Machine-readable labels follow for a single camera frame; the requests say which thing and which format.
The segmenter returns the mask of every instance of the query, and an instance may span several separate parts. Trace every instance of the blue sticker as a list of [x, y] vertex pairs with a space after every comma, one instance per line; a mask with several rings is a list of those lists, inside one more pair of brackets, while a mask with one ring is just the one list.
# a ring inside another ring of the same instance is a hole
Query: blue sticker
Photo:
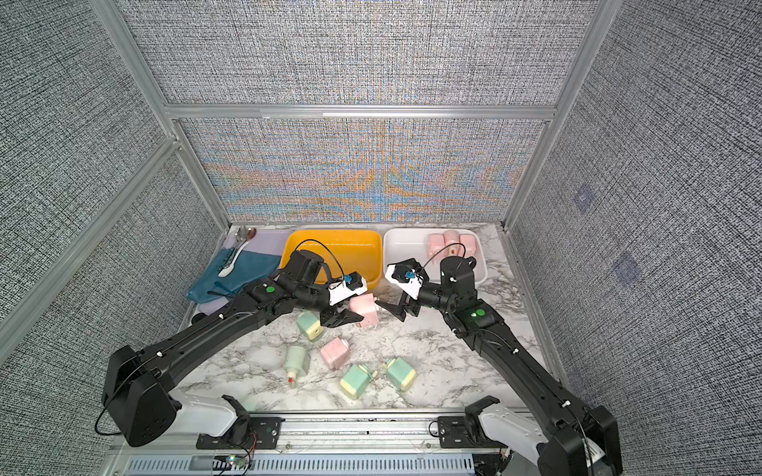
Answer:
[[590, 184], [580, 185], [577, 189], [577, 193], [574, 195], [574, 203], [577, 204], [577, 208], [582, 215], [587, 213], [590, 207], [593, 206], [594, 200], [595, 193], [593, 193]]
[[640, 266], [629, 251], [623, 251], [622, 254], [611, 265], [611, 269], [616, 274], [616, 278], [625, 286], [629, 286], [640, 277]]

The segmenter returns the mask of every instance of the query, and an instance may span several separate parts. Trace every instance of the yellow bowl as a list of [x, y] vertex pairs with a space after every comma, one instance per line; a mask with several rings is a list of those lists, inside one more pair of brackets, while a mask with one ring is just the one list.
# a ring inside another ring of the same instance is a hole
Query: yellow bowl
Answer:
[[[299, 230], [291, 234], [283, 250], [283, 256], [280, 259], [280, 267], [286, 266], [291, 253], [296, 246], [304, 240], [313, 239], [320, 241], [336, 255], [344, 272], [349, 274], [357, 271], [368, 282], [368, 289], [373, 289], [381, 280], [383, 275], [383, 245], [381, 235], [372, 230], [347, 230], [342, 228], [321, 229], [321, 230]], [[323, 257], [328, 267], [331, 269], [331, 275], [334, 278], [341, 276], [341, 271], [336, 261], [319, 244], [314, 241], [307, 241], [299, 247], [300, 250], [312, 251]], [[326, 281], [325, 272], [321, 271], [318, 284]]]

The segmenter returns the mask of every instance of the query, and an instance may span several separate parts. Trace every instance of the white tray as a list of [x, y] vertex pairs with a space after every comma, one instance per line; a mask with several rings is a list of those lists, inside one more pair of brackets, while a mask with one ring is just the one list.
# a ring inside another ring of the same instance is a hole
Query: white tray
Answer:
[[[487, 265], [484, 261], [484, 251], [482, 243], [476, 233], [463, 228], [392, 228], [383, 236], [383, 269], [392, 263], [409, 258], [415, 258], [423, 264], [428, 260], [428, 236], [432, 234], [441, 234], [447, 230], [455, 230], [460, 235], [473, 235], [476, 238], [476, 268], [474, 268], [474, 280], [476, 285], [480, 285], [487, 280]], [[426, 273], [432, 283], [440, 283], [439, 263], [433, 260], [426, 266]]]

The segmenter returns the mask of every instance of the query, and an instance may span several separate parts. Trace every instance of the pink foam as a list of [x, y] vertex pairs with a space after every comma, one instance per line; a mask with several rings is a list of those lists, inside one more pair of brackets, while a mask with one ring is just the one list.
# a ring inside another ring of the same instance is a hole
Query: pink foam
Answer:
[[466, 247], [466, 256], [476, 256], [476, 236], [474, 235], [460, 235], [460, 242]]
[[320, 355], [329, 369], [338, 370], [349, 360], [349, 343], [336, 337], [320, 349]]
[[350, 299], [349, 309], [365, 318], [355, 324], [358, 327], [368, 327], [379, 323], [379, 315], [376, 312], [376, 299], [370, 292]]
[[[429, 235], [428, 251], [427, 251], [426, 257], [431, 258], [435, 254], [437, 254], [437, 252], [441, 250], [442, 248], [444, 248], [444, 235], [439, 235], [439, 234]], [[444, 253], [440, 253], [434, 259], [440, 260], [445, 256], [446, 255]]]
[[[455, 230], [447, 230], [443, 233], [444, 235], [444, 245], [447, 246], [449, 244], [455, 244], [460, 243], [460, 235], [458, 235], [458, 232]], [[448, 256], [462, 256], [463, 255], [463, 248], [460, 246], [450, 246], [447, 248], [447, 251], [443, 251], [440, 253], [440, 256], [442, 258], [446, 258]]]

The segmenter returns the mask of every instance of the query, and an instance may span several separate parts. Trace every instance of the blue cloth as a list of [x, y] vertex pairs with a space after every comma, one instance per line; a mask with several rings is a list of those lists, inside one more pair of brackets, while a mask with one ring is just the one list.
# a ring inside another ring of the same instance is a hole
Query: blue cloth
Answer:
[[203, 304], [219, 298], [218, 295], [209, 294], [209, 291], [225, 295], [236, 294], [245, 284], [268, 276], [280, 264], [280, 256], [244, 250], [241, 251], [229, 275], [224, 278], [217, 276], [232, 252], [232, 248], [223, 248], [217, 253], [198, 282], [187, 292], [188, 299]]

